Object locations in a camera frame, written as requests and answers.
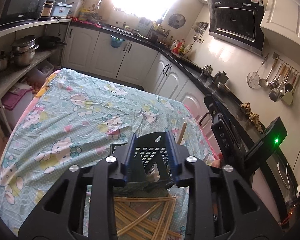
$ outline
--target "silver screw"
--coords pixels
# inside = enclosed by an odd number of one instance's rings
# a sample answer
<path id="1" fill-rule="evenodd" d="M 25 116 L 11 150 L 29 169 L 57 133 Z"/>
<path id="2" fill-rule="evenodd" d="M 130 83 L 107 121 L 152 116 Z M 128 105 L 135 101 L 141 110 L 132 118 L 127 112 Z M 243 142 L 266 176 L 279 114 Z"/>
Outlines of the silver screw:
<path id="1" fill-rule="evenodd" d="M 75 172 L 75 171 L 77 171 L 79 169 L 79 166 L 78 165 L 71 165 L 70 167 L 69 167 L 69 171 L 71 171 L 71 172 Z"/>
<path id="2" fill-rule="evenodd" d="M 114 156 L 109 156 L 106 158 L 107 163 L 114 163 L 116 160 L 117 160 L 117 158 Z"/>
<path id="3" fill-rule="evenodd" d="M 227 172 L 233 171 L 233 167 L 230 166 L 230 165 L 225 165 L 225 166 L 223 167 L 223 169 L 224 169 L 225 171 L 227 171 Z"/>
<path id="4" fill-rule="evenodd" d="M 194 157 L 194 156 L 188 156 L 186 158 L 187 162 L 190 162 L 190 163 L 195 163 L 197 161 L 197 158 Z"/>

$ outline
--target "wire strainer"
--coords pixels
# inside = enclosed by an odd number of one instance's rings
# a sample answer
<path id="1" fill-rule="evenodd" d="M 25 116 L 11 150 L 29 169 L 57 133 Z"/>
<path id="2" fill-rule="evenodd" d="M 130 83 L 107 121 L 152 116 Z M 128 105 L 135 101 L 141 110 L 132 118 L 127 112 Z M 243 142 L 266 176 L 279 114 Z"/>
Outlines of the wire strainer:
<path id="1" fill-rule="evenodd" d="M 264 60 L 262 61 L 260 67 L 258 68 L 257 72 L 250 72 L 247 76 L 247 84 L 249 87 L 251 88 L 257 88 L 259 85 L 259 74 L 258 71 L 260 70 L 260 68 L 263 66 L 263 64 L 266 62 L 266 60 L 268 59 L 269 53 L 267 54 L 267 56 L 264 58 Z"/>

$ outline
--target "pink lid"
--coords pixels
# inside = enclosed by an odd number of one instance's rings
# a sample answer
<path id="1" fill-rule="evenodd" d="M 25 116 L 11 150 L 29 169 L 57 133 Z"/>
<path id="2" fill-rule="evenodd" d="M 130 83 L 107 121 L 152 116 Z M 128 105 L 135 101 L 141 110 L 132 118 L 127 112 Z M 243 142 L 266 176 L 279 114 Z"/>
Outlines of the pink lid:
<path id="1" fill-rule="evenodd" d="M 29 91 L 32 91 L 33 88 L 29 89 L 20 89 L 16 87 L 12 87 L 2 98 L 2 104 L 4 108 L 12 111 L 17 103 L 21 100 L 21 98 Z"/>

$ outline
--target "kitchen counter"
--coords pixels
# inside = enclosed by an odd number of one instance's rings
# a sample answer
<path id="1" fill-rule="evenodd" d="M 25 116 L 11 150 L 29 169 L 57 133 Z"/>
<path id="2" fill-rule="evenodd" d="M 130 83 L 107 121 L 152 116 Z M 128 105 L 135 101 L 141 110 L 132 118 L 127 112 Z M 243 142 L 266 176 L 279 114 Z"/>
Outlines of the kitchen counter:
<path id="1" fill-rule="evenodd" d="M 230 119 L 233 125 L 236 127 L 239 135 L 241 136 L 244 144 L 248 149 L 250 149 L 261 138 L 260 133 L 254 127 L 254 125 L 248 120 L 247 116 L 245 116 L 243 112 L 240 111 L 240 104 L 242 104 L 242 102 L 231 92 L 229 92 L 228 94 L 221 92 L 217 88 L 217 86 L 212 83 L 212 79 L 200 78 L 199 76 L 201 75 L 202 69 L 197 65 L 179 59 L 170 51 L 161 49 L 139 36 L 123 33 L 116 28 L 112 28 L 109 26 L 97 27 L 95 25 L 85 24 L 82 22 L 71 22 L 71 26 L 77 26 L 108 33 L 110 35 L 115 35 L 117 38 L 127 39 L 129 41 L 133 41 L 147 46 L 151 49 L 157 50 L 168 60 L 170 60 L 176 67 L 178 67 L 205 96 L 212 94 L 222 104 L 222 106 L 224 106 L 223 110 L 225 111 L 227 117 Z M 274 199 L 276 200 L 279 216 L 281 218 L 281 221 L 283 221 L 288 216 L 288 212 L 292 207 L 291 199 L 294 200 L 298 184 L 290 166 L 288 166 L 290 189 L 286 189 L 280 177 L 277 163 L 279 163 L 279 169 L 282 176 L 285 177 L 285 167 L 288 162 L 280 148 L 272 154 L 272 156 L 266 161 L 264 165 L 260 167 L 260 169 L 266 178 Z M 300 205 L 298 205 L 296 210 L 293 212 L 293 216 L 290 219 L 290 222 L 293 223 L 294 220 L 299 216 L 299 214 Z M 289 223 L 287 223 L 285 226 L 282 226 L 282 228 L 287 229 L 290 226 L 291 223 L 290 225 Z"/>

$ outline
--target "blue hanging bin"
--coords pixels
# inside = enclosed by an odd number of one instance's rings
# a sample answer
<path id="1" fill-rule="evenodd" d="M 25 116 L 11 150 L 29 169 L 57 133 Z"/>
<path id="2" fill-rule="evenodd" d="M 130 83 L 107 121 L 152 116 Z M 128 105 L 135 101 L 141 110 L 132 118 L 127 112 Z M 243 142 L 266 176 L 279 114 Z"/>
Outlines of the blue hanging bin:
<path id="1" fill-rule="evenodd" d="M 121 43 L 123 41 L 125 41 L 125 40 L 122 40 L 122 39 L 116 38 L 114 36 L 111 36 L 111 47 L 118 48 L 118 47 L 121 46 Z"/>

